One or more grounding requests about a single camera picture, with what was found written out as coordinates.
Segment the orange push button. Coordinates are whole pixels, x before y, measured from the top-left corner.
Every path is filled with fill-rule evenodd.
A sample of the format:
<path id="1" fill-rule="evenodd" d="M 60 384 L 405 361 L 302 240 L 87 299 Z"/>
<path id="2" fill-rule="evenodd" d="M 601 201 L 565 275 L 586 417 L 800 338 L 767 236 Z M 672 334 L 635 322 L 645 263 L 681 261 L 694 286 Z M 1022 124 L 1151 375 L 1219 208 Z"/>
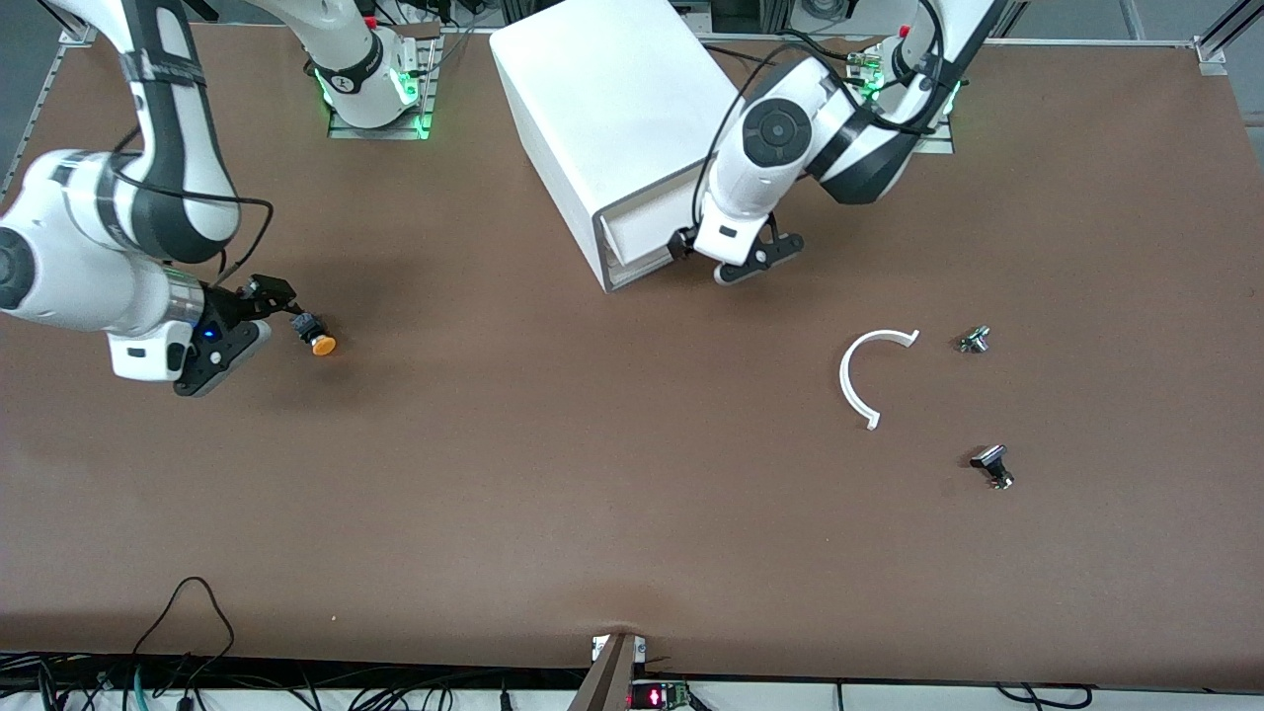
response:
<path id="1" fill-rule="evenodd" d="M 300 342 L 307 344 L 313 356 L 329 356 L 335 350 L 336 339 L 331 337 L 325 321 L 313 312 L 302 311 L 289 319 Z"/>

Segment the black grey-capped push button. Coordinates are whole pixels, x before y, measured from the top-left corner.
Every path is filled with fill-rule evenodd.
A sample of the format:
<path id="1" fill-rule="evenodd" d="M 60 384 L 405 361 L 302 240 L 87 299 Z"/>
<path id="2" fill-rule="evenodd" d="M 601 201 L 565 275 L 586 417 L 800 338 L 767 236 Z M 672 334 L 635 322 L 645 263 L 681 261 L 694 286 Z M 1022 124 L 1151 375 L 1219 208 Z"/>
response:
<path id="1" fill-rule="evenodd" d="M 1005 466 L 1004 459 L 1006 453 L 1007 447 L 1004 444 L 988 447 L 971 455 L 968 464 L 975 469 L 983 471 L 988 477 L 988 485 L 994 490 L 1007 490 L 1014 483 L 1014 476 Z"/>

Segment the small red-lit circuit board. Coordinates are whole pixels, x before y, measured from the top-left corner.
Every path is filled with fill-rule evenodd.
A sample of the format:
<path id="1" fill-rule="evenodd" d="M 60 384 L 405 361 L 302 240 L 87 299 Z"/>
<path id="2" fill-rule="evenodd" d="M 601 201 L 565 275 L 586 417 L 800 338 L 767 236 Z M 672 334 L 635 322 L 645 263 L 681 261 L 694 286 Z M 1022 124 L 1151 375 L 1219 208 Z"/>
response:
<path id="1" fill-rule="evenodd" d="M 629 684 L 626 701 L 628 711 L 676 711 L 691 708 L 691 691 L 686 682 L 642 679 Z"/>

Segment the aluminium right arm base plate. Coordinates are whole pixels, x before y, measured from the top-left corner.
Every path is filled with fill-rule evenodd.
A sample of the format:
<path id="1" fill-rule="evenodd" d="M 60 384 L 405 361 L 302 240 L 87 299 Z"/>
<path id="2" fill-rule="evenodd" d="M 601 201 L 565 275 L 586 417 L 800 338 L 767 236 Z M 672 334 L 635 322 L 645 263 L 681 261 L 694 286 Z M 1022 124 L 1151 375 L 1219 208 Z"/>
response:
<path id="1" fill-rule="evenodd" d="M 327 135 L 337 139 L 428 139 L 445 39 L 393 35 L 383 63 L 360 94 L 322 95 L 329 108 Z"/>

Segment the white semicircular bracket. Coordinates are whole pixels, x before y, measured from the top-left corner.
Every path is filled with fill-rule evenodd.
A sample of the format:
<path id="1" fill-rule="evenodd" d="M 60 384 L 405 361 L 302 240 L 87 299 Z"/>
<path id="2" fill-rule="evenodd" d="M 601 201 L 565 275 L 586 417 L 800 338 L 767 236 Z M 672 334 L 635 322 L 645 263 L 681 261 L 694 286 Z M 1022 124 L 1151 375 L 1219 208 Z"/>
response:
<path id="1" fill-rule="evenodd" d="M 857 337 L 853 342 L 849 342 L 847 350 L 841 356 L 838 369 L 836 369 L 836 377 L 838 377 L 838 386 L 841 390 L 841 396 L 857 416 L 860 416 L 867 431 L 876 431 L 878 424 L 881 423 L 882 414 L 872 409 L 856 391 L 854 383 L 852 381 L 852 374 L 849 374 L 849 366 L 854 361 L 857 350 L 865 344 L 875 342 L 889 342 L 899 344 L 902 348 L 910 348 L 913 343 L 920 337 L 920 330 L 913 329 L 910 331 L 881 329 L 871 330 L 862 337 Z"/>

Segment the aluminium frame rail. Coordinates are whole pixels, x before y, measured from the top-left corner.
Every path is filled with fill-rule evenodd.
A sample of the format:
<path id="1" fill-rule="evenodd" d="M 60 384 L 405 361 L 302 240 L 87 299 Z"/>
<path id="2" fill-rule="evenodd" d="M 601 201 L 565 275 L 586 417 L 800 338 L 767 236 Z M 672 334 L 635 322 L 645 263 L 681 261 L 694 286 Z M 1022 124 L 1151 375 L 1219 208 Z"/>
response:
<path id="1" fill-rule="evenodd" d="M 64 27 L 40 11 L 0 27 L 0 201 L 8 199 L 27 158 L 35 125 L 59 66 L 77 46 L 92 46 L 99 29 L 71 15 Z"/>
<path id="2" fill-rule="evenodd" d="M 1225 51 L 1264 18 L 1264 0 L 1232 0 L 1215 22 L 1192 39 L 1202 76 L 1227 76 Z"/>

